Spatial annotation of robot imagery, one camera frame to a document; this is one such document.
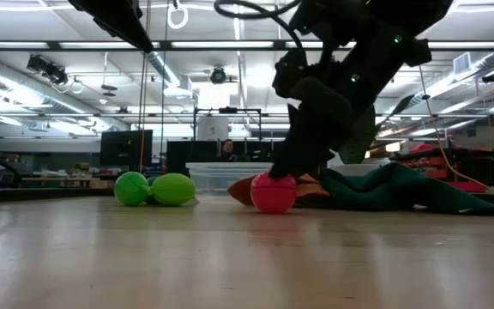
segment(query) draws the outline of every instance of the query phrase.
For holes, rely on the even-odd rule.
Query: red object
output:
[[[263,213],[283,214],[295,204],[297,183],[291,176],[276,180],[262,173],[251,182],[250,198]]]
[[[409,153],[412,154],[415,152],[426,151],[426,150],[431,150],[431,149],[434,149],[434,147],[431,145],[421,144],[421,145],[411,147],[409,149]]]
[[[486,192],[487,189],[480,184],[473,182],[448,182],[449,185],[454,186],[457,189],[463,190],[465,192]]]

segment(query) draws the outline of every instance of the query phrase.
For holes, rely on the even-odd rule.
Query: security camera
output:
[[[223,84],[226,81],[226,73],[224,72],[224,68],[215,67],[211,73],[210,80],[215,85]]]

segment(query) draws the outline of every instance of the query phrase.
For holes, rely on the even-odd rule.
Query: green fabric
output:
[[[409,210],[418,204],[436,213],[494,215],[494,204],[397,163],[363,177],[324,169],[320,181],[336,209]]]

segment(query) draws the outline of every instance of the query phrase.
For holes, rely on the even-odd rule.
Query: person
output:
[[[222,150],[220,151],[218,159],[220,162],[239,161],[239,156],[233,153],[233,141],[231,139],[225,140],[222,144]]]

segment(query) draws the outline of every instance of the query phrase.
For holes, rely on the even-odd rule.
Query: wooden floor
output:
[[[494,309],[494,217],[1,204],[0,308]]]

